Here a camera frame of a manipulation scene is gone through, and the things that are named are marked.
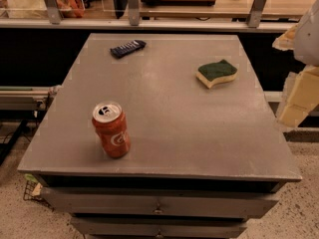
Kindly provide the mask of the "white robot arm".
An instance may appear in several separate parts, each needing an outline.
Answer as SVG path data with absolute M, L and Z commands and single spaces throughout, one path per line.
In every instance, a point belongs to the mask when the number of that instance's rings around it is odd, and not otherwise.
M 299 73 L 288 74 L 276 112 L 278 124 L 296 128 L 319 106 L 319 0 L 276 38 L 272 47 L 291 51 L 294 60 L 303 65 Z

